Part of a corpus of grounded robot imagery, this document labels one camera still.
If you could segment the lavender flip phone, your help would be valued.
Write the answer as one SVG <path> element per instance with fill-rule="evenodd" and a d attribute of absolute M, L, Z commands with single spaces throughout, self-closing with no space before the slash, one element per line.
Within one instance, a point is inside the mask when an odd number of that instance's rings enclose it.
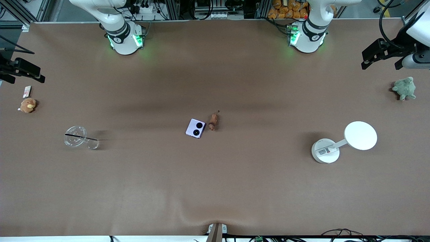
<path fill-rule="evenodd" d="M 205 122 L 202 122 L 196 119 L 191 119 L 189 121 L 189 125 L 187 126 L 185 134 L 187 136 L 200 139 L 205 127 L 206 127 Z"/>

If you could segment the brown lion statue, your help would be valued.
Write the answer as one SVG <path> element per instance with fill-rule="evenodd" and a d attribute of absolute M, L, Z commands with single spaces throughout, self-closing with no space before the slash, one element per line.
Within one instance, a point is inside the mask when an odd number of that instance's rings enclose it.
<path fill-rule="evenodd" d="M 216 131 L 217 130 L 217 126 L 219 123 L 219 110 L 217 112 L 214 112 L 211 114 L 209 123 L 208 123 L 208 128 L 211 131 Z"/>

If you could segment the green plush turtle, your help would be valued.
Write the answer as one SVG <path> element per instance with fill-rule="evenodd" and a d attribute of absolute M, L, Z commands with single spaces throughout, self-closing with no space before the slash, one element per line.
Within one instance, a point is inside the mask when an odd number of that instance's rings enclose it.
<path fill-rule="evenodd" d="M 393 92 L 398 94 L 399 101 L 405 101 L 407 98 L 416 99 L 416 95 L 414 95 L 415 89 L 413 77 L 397 80 L 392 87 Z"/>

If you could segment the aluminium profile beam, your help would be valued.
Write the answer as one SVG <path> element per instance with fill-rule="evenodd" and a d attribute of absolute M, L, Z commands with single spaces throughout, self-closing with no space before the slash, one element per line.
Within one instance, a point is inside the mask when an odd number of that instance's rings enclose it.
<path fill-rule="evenodd" d="M 407 25 L 407 23 L 410 22 L 411 20 L 414 20 L 416 18 L 416 16 L 419 14 L 419 12 L 420 12 L 420 9 L 414 9 L 413 11 L 408 13 L 406 16 L 402 16 L 403 26 Z"/>

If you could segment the brown plush toy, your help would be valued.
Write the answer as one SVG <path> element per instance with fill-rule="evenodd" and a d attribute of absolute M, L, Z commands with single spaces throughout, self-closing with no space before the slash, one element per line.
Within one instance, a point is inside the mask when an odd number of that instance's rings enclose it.
<path fill-rule="evenodd" d="M 20 104 L 20 108 L 18 108 L 18 110 L 24 113 L 31 113 L 35 109 L 36 105 L 37 101 L 35 99 L 25 98 Z"/>

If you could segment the clear plastic cup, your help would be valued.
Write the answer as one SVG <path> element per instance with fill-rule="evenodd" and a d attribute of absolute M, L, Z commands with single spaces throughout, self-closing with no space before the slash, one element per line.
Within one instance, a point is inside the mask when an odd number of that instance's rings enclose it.
<path fill-rule="evenodd" d="M 72 126 L 66 130 L 63 142 L 71 148 L 87 147 L 88 150 L 96 150 L 99 140 L 87 136 L 87 130 L 82 126 Z"/>

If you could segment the white round desk lamp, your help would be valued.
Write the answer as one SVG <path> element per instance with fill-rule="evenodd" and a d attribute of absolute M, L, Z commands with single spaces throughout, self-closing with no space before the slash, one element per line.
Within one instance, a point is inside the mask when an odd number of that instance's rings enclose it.
<path fill-rule="evenodd" d="M 344 138 L 335 142 L 331 139 L 320 139 L 311 147 L 314 160 L 320 164 L 332 164 L 340 157 L 340 148 L 348 145 L 356 150 L 366 151 L 375 147 L 378 141 L 376 130 L 368 123 L 355 121 L 344 129 Z"/>

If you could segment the orange snack bags pile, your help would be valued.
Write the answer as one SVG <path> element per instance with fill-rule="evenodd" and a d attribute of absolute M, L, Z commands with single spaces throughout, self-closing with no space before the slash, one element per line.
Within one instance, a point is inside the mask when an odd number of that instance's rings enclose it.
<path fill-rule="evenodd" d="M 310 5 L 306 0 L 271 0 L 267 18 L 307 19 Z"/>

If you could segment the white power strip with plugs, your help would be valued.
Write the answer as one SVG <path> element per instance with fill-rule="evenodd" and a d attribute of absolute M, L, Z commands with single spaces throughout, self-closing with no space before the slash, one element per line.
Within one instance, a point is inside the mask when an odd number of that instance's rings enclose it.
<path fill-rule="evenodd" d="M 139 14 L 160 14 L 162 11 L 154 2 L 142 1 L 135 4 L 136 13 Z"/>

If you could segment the white empty power strip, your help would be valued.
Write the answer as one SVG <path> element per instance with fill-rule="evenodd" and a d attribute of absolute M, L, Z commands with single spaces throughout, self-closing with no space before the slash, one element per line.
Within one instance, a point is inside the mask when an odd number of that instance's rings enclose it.
<path fill-rule="evenodd" d="M 228 19 L 230 17 L 229 12 L 212 12 L 210 15 L 208 15 L 208 12 L 199 13 L 199 15 L 196 14 L 196 18 L 202 19 L 202 20 L 214 20 L 214 19 Z"/>

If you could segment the aluminium frame post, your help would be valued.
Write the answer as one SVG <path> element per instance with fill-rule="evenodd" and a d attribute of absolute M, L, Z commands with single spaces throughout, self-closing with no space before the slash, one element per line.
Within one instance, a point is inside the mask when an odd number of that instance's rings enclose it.
<path fill-rule="evenodd" d="M 255 0 L 255 3 L 254 19 L 267 18 L 268 12 L 272 7 L 272 0 Z"/>
<path fill-rule="evenodd" d="M 165 0 L 168 17 L 171 21 L 179 20 L 180 0 Z"/>

